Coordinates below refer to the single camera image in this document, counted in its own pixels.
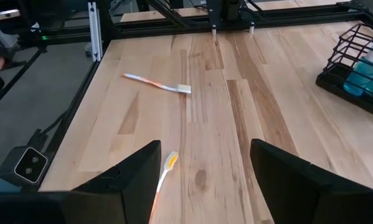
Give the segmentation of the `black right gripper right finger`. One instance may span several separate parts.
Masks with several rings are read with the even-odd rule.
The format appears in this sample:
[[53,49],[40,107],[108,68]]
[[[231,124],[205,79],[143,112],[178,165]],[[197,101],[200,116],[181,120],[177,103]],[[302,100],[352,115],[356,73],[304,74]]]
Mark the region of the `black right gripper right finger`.
[[250,158],[275,224],[312,224],[319,196],[339,183],[332,172],[261,139],[251,140]]

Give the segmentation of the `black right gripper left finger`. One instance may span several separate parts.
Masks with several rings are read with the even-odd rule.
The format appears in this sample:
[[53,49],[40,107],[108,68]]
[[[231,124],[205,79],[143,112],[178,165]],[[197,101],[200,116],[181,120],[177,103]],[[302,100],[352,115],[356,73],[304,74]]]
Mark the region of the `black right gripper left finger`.
[[87,197],[73,224],[148,224],[161,165],[161,141],[153,140],[74,190]]

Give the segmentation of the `orange toothbrush white bristles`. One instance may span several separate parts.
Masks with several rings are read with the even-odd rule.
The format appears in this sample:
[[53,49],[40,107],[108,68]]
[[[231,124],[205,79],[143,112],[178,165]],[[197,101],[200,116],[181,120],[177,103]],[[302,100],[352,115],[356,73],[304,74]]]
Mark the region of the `orange toothbrush white bristles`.
[[186,93],[186,94],[191,94],[191,92],[192,92],[191,91],[191,86],[189,86],[189,85],[178,84],[176,87],[170,87],[170,86],[166,86],[166,85],[163,85],[161,83],[158,83],[158,82],[148,80],[145,77],[140,77],[140,76],[129,74],[129,73],[124,73],[124,74],[122,74],[122,76],[126,77],[126,78],[133,79],[133,80],[137,80],[137,81],[140,81],[140,82],[144,82],[144,83],[156,86],[160,89],[167,90],[167,91],[173,91],[173,92],[177,92],[177,93]]

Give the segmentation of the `orange toothbrush yellow bristles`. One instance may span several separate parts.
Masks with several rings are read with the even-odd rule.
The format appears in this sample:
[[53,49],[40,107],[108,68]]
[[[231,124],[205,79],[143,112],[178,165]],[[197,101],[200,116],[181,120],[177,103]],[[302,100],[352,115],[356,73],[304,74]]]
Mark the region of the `orange toothbrush yellow bristles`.
[[164,163],[164,166],[163,166],[164,170],[163,170],[163,173],[161,174],[161,176],[159,178],[158,186],[156,188],[156,195],[155,195],[155,198],[154,198],[154,202],[153,202],[153,206],[152,206],[152,210],[151,210],[151,214],[150,214],[150,218],[149,218],[149,224],[151,224],[151,220],[152,220],[154,211],[155,211],[156,206],[158,204],[159,194],[160,194],[163,182],[164,182],[168,172],[173,170],[173,167],[174,167],[175,163],[177,162],[178,157],[179,157],[179,153],[173,151],[172,153],[170,153],[170,155],[168,155],[168,157],[167,157],[167,159]]

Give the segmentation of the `silver aluminium extrusion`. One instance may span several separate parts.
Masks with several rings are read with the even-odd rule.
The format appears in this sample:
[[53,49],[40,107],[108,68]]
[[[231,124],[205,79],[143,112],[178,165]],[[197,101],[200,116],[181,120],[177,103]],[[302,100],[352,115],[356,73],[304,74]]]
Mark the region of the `silver aluminium extrusion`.
[[94,62],[100,62],[103,57],[102,33],[100,27],[100,13],[95,1],[88,2],[88,16],[90,23],[92,59]]

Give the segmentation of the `black aluminium table frame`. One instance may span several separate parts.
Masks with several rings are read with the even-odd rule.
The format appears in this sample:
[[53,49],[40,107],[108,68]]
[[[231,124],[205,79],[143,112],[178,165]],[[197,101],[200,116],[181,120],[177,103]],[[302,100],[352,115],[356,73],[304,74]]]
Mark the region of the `black aluminium table frame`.
[[252,35],[213,37],[208,13],[185,13],[107,22],[103,59],[61,122],[37,190],[74,188],[152,139],[179,153],[166,189],[254,187],[253,138],[373,188],[373,115],[316,84],[339,36],[373,26],[373,14],[358,2],[270,9]]

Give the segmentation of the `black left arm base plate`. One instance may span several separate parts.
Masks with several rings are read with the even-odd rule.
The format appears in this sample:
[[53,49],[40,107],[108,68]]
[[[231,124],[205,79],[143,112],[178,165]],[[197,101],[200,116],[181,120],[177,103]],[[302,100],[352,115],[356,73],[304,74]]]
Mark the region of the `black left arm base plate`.
[[248,30],[252,35],[255,30],[254,11],[243,0],[206,0],[211,33]]

